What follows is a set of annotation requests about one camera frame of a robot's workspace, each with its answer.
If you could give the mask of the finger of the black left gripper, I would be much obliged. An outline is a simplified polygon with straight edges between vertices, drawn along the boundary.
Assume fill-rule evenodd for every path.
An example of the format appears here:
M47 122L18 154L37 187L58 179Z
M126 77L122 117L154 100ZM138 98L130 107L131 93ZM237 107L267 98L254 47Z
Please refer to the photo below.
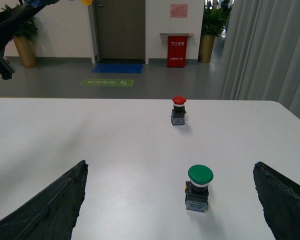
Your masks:
M5 47L21 29L45 6L56 4L56 0L20 0L20 6L0 12L0 74L2 79L10 80L14 69L4 57Z

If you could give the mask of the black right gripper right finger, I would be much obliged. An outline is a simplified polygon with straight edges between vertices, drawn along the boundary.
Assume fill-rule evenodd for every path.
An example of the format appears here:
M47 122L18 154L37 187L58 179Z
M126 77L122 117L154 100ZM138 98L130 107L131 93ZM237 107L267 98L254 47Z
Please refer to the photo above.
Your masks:
M300 185L259 161L253 179L265 221L276 240L300 240Z

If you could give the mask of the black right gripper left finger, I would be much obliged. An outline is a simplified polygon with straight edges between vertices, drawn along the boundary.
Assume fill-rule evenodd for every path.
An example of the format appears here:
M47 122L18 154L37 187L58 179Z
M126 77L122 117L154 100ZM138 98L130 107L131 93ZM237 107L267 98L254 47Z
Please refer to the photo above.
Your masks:
M0 240L70 240L85 199L88 164L65 174L0 220Z

